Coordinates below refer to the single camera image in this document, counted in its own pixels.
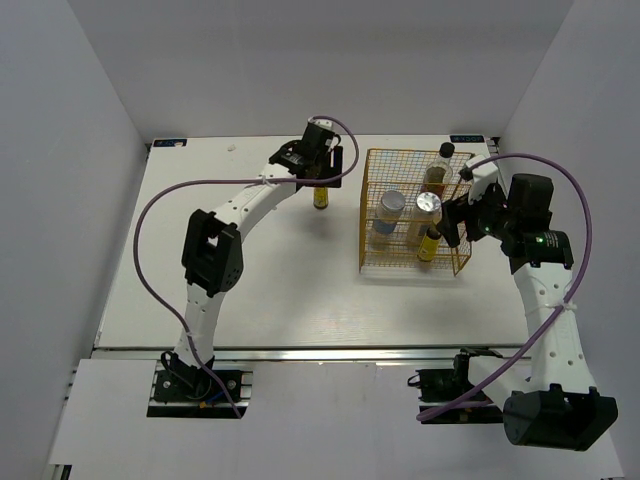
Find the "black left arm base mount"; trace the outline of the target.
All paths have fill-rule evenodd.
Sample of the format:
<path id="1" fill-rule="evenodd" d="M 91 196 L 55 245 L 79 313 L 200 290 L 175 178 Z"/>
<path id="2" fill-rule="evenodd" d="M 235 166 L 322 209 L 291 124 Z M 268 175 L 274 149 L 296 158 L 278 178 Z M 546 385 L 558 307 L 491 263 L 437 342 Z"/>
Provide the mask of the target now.
<path id="1" fill-rule="evenodd" d="M 237 369 L 216 370 L 215 373 L 235 406 L 228 401 L 220 385 L 207 374 L 204 374 L 204 381 L 192 389 L 164 367 L 157 366 L 146 416 L 164 419 L 241 419 L 251 400 L 253 373 Z"/>

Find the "white jar blue label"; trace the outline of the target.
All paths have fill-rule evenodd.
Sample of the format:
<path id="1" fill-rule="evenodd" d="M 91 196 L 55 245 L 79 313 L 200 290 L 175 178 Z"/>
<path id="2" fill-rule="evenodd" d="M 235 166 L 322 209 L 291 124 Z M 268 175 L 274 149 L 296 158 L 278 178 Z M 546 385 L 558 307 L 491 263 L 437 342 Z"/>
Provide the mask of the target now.
<path id="1" fill-rule="evenodd" d="M 396 190 L 387 190 L 380 197 L 372 221 L 372 233 L 378 236 L 391 235 L 396 228 L 406 205 L 405 196 Z"/>

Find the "small yellow-label bottle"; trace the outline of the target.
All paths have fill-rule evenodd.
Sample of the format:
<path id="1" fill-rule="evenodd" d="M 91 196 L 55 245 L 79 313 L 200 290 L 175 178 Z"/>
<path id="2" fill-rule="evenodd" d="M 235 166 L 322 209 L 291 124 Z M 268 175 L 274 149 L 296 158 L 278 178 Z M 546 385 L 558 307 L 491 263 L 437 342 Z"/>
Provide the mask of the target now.
<path id="1" fill-rule="evenodd" d="M 417 251 L 417 257 L 422 262 L 431 262 L 438 253 L 442 235 L 434 224 L 430 225 L 423 236 Z"/>
<path id="2" fill-rule="evenodd" d="M 329 205 L 328 188 L 325 186 L 315 187 L 313 190 L 313 206 L 318 210 L 324 210 Z"/>

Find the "white granule jar silver lid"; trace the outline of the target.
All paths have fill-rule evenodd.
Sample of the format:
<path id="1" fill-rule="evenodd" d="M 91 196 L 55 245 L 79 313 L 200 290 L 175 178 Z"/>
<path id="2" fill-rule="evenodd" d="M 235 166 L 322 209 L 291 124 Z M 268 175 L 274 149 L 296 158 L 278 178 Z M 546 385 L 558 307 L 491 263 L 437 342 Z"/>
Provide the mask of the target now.
<path id="1" fill-rule="evenodd" d="M 428 228 L 441 216 L 441 199 L 432 192 L 420 193 L 413 204 L 406 243 L 409 247 L 417 247 L 422 242 Z"/>

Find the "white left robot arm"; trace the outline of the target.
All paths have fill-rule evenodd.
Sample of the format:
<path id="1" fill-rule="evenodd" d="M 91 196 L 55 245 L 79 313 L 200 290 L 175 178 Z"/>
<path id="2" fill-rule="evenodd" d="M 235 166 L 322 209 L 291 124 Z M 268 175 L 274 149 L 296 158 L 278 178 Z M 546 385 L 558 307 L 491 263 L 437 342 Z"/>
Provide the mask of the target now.
<path id="1" fill-rule="evenodd" d="M 168 360 L 169 372 L 188 398 L 199 399 L 211 387 L 213 338 L 222 301 L 239 281 L 242 242 L 280 202 L 294 195 L 300 180 L 317 180 L 341 172 L 331 165 L 337 134 L 329 120 L 311 119 L 301 139 L 280 147 L 256 178 L 212 212 L 194 211 L 188 222 L 181 263 L 187 282 L 187 305 L 178 344 Z"/>

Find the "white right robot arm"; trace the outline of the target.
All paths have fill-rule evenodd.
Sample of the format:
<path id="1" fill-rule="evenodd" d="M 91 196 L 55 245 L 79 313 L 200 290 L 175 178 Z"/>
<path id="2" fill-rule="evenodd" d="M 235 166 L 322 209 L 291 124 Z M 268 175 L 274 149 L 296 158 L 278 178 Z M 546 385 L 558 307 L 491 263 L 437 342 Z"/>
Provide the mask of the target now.
<path id="1" fill-rule="evenodd" d="M 450 246 L 459 243 L 460 225 L 469 241 L 499 241 L 523 303 L 531 370 L 523 376 L 511 362 L 479 354 L 453 371 L 452 388 L 466 399 L 480 392 L 490 399 L 514 445 L 584 452 L 617 420 L 618 408 L 598 392 L 566 298 L 574 261 L 568 236 L 550 227 L 553 183 L 516 174 L 508 191 L 496 182 L 483 187 L 444 202 L 437 229 Z"/>

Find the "dark sauce bottle red label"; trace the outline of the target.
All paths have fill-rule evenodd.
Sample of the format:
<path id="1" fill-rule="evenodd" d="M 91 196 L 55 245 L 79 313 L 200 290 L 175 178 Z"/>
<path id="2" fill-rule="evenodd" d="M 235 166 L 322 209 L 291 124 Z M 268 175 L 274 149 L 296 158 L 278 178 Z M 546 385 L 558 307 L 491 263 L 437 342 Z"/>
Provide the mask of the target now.
<path id="1" fill-rule="evenodd" d="M 422 192 L 430 192 L 443 198 L 453 175 L 451 159 L 455 153 L 453 143 L 442 143 L 436 159 L 429 164 L 423 177 Z"/>

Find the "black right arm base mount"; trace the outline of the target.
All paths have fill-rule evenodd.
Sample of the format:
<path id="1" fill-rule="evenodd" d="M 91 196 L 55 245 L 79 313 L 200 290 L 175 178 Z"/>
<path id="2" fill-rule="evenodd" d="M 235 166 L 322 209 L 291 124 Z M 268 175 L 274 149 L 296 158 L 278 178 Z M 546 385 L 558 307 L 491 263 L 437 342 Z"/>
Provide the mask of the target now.
<path id="1" fill-rule="evenodd" d="M 472 357 L 503 356 L 488 348 L 462 348 L 451 367 L 420 369 L 407 379 L 407 386 L 419 391 L 419 412 L 444 405 L 472 388 L 468 381 L 469 361 Z M 442 415 L 423 421 L 423 424 L 501 424 L 502 413 L 495 405 L 458 406 Z"/>

